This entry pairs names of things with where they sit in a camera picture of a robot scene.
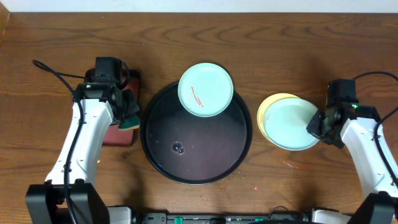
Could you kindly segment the green and yellow sponge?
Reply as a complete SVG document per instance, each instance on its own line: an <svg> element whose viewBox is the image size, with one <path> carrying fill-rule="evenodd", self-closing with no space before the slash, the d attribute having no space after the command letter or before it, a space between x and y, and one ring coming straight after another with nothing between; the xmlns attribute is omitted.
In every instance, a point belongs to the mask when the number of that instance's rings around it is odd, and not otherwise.
<svg viewBox="0 0 398 224"><path fill-rule="evenodd" d="M133 115L128 119L125 119L122 123L119 124L118 129L121 131L127 131L132 129L138 129L140 126L140 120L138 115Z"/></svg>

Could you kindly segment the light blue plate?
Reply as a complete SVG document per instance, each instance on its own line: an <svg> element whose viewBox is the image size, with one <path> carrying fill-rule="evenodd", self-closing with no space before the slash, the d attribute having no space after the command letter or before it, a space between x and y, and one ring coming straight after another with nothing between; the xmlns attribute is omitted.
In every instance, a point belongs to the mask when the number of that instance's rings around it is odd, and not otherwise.
<svg viewBox="0 0 398 224"><path fill-rule="evenodd" d="M178 83L182 106L199 117L216 116L231 103L234 87L229 73L214 63L198 63L184 72Z"/></svg>
<svg viewBox="0 0 398 224"><path fill-rule="evenodd" d="M318 108L301 98L285 98L271 104L263 116L267 137L276 146L290 151L308 149L318 142L307 126Z"/></svg>

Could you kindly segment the yellow plate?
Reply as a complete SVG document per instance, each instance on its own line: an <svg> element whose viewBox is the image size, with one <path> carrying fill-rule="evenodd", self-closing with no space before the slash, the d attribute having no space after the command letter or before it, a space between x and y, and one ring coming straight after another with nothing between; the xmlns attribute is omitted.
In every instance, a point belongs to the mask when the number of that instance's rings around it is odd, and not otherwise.
<svg viewBox="0 0 398 224"><path fill-rule="evenodd" d="M257 111L257 125L259 127L260 132L262 135L269 141L271 141L268 137L268 135L265 132L263 121L264 121L264 115L266 113L266 110L268 107L270 107L273 103L279 100L283 100L286 98L299 98L296 95L290 94L290 93L276 93L274 95L271 95L267 97L259 106L258 111Z"/></svg>

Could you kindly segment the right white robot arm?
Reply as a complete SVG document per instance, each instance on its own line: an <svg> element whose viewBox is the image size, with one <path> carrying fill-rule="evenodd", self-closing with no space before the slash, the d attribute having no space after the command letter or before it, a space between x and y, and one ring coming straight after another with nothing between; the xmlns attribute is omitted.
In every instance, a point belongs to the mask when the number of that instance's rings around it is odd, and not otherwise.
<svg viewBox="0 0 398 224"><path fill-rule="evenodd" d="M397 217L397 164L375 107L340 103L318 110L307 131L326 144L348 148L364 195L352 216L315 209L312 223L390 223Z"/></svg>

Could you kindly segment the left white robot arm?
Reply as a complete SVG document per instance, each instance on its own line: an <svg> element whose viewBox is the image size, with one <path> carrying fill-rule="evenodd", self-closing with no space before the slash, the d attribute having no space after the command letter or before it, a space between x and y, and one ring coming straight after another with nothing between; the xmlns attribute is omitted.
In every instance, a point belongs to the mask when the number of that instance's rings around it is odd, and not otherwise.
<svg viewBox="0 0 398 224"><path fill-rule="evenodd" d="M29 186L25 201L33 223L135 223L128 206L106 206L95 189L96 169L112 123L139 125L137 88L82 83L62 151L43 184Z"/></svg>

